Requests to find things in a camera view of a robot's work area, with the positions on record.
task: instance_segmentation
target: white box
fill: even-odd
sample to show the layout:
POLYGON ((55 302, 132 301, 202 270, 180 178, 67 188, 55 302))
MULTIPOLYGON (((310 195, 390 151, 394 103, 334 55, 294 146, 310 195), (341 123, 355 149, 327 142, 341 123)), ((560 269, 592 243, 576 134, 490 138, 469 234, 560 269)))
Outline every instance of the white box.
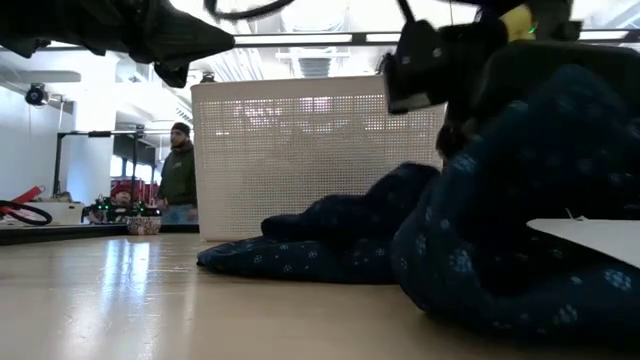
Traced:
MULTIPOLYGON (((69 226, 82 224, 82 209, 84 208, 82 203, 30 202, 25 205, 33 206, 48 212, 53 218, 50 225, 69 226)), ((26 215, 32 216, 33 213, 27 212, 26 215)))
POLYGON ((200 234, 238 240, 404 161, 442 165, 444 106, 389 116, 378 76, 192 87, 200 234))

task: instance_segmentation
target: jeans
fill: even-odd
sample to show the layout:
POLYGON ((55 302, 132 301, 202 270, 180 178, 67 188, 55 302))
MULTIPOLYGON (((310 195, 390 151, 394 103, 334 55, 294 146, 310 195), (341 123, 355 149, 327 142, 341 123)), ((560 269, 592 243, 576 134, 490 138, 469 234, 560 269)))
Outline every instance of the jeans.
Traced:
POLYGON ((189 211, 193 208, 192 205, 171 205, 162 214, 163 225, 197 225, 198 216, 189 218, 189 211))

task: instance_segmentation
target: patterned blue fabric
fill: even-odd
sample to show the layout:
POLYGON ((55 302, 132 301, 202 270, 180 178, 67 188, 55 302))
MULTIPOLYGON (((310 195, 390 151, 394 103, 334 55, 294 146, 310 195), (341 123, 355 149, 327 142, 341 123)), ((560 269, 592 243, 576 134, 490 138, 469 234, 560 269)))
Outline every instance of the patterned blue fabric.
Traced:
POLYGON ((604 81, 566 66, 425 190, 391 247, 396 278, 428 314, 478 332, 634 341, 640 270, 526 223, 637 219, 639 170, 640 119, 604 81))
POLYGON ((404 163, 363 196, 330 195, 297 215, 262 223, 263 236, 198 254, 215 272, 349 284, 395 283, 389 246, 439 171, 404 163))

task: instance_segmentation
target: white wall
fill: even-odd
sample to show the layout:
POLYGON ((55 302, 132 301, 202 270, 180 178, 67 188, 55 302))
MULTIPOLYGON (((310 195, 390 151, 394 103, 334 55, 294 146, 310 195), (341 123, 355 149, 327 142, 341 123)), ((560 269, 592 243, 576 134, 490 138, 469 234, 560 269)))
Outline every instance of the white wall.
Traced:
MULTIPOLYGON (((53 107, 34 108, 23 95, 0 87, 0 199, 11 200, 37 185, 51 195, 59 116, 53 107)), ((63 113, 62 131, 72 120, 63 113)))

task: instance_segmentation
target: black wire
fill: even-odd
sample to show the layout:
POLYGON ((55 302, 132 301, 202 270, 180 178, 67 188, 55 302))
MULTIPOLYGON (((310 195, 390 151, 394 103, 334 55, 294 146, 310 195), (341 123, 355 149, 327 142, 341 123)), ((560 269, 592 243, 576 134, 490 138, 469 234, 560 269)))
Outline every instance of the black wire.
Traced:
POLYGON ((400 11, 402 11, 402 15, 404 15, 404 21, 408 23, 416 22, 416 18, 413 16, 413 12, 411 11, 411 6, 407 0, 397 0, 398 6, 400 7, 400 11))
POLYGON ((295 0, 276 0, 270 4, 259 6, 255 9, 238 12, 220 12, 217 10, 217 0, 204 0, 205 9, 213 16, 214 19, 222 20, 245 20, 261 18, 282 10, 284 7, 291 5, 295 0))
POLYGON ((51 224, 51 221, 53 221, 53 217, 51 217, 51 215, 42 210, 42 209, 38 209, 35 208, 33 206, 29 206, 29 205, 24 205, 24 204, 18 204, 15 203, 13 201, 5 201, 5 200, 0 200, 0 208, 2 207, 7 207, 13 210, 27 210, 27 211, 31 211, 32 213, 36 214, 36 215, 40 215, 44 218, 44 220, 32 220, 32 219, 27 219, 24 216, 20 216, 18 214, 16 214, 13 211, 9 211, 6 215, 11 216, 12 218, 21 221, 27 225, 34 225, 34 226, 45 226, 45 225, 49 225, 51 224))

